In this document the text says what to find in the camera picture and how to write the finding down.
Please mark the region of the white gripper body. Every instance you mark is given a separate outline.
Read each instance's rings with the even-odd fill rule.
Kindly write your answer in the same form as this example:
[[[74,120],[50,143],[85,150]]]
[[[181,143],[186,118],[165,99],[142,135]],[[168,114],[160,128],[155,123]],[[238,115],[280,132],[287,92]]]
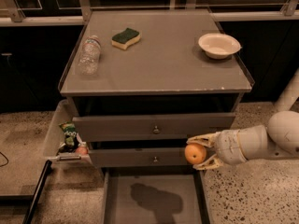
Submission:
[[[226,164],[237,165],[247,161],[238,140],[239,130],[225,130],[217,134],[215,150]]]

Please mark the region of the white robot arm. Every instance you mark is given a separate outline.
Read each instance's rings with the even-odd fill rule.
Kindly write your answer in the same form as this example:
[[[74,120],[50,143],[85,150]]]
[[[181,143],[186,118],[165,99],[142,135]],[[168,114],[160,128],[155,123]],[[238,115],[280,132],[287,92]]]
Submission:
[[[184,150],[195,170],[216,169],[251,160],[299,158],[299,113],[280,111],[267,126],[223,130],[191,137]]]

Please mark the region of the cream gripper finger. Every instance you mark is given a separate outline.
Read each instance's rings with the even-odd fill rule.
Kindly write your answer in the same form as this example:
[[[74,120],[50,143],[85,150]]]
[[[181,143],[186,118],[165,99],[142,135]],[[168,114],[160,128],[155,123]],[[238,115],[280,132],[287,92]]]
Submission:
[[[220,133],[206,133],[190,137],[187,144],[197,144],[208,148],[213,148]]]
[[[216,154],[214,154],[211,157],[209,157],[206,161],[199,164],[195,164],[193,168],[195,170],[202,171],[202,170],[217,169],[222,166],[223,166],[223,161]]]

